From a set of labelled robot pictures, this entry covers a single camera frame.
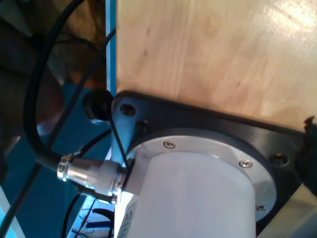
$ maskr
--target metal connector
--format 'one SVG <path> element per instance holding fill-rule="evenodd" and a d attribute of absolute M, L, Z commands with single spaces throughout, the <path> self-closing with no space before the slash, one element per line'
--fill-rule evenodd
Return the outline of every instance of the metal connector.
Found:
<path fill-rule="evenodd" d="M 106 196 L 117 196 L 125 179 L 124 168 L 117 162 L 62 157 L 57 177 L 60 180 L 71 180 L 77 184 L 93 189 Z"/>

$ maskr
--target black mounting plate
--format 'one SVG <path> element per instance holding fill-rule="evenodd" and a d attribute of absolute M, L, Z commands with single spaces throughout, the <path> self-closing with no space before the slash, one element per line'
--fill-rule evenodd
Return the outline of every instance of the black mounting plate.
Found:
<path fill-rule="evenodd" d="M 260 152 L 271 168 L 277 200 L 269 214 L 257 222 L 257 235 L 301 184 L 296 177 L 295 156 L 302 147 L 303 132 L 131 91 L 123 91 L 116 96 L 112 104 L 112 118 L 126 152 L 143 137 L 173 128 L 216 131 Z M 122 163 L 114 137 L 111 150 L 112 159 Z M 271 164 L 269 161 L 276 154 L 284 155 L 283 159 L 286 156 L 288 163 L 282 166 Z"/>

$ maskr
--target wood grain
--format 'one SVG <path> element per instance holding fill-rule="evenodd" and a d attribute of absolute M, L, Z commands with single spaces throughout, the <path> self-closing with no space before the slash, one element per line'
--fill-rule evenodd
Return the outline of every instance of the wood grain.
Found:
<path fill-rule="evenodd" d="M 316 112 L 317 0 L 118 1 L 117 90 L 297 129 Z"/>

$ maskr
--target cylindrical motor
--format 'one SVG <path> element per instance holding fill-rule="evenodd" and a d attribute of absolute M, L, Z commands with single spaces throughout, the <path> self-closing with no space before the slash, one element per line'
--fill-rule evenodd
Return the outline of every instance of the cylindrical motor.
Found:
<path fill-rule="evenodd" d="M 254 238 L 255 190 L 239 169 L 199 153 L 151 158 L 118 238 Z"/>

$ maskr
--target white label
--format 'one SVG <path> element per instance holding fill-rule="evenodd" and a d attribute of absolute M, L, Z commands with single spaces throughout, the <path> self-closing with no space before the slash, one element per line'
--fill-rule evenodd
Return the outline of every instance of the white label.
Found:
<path fill-rule="evenodd" d="M 125 210 L 124 218 L 123 218 L 123 221 L 117 236 L 118 238 L 127 238 L 128 231 L 130 229 L 136 207 L 137 207 L 137 201 L 127 206 L 127 209 Z"/>

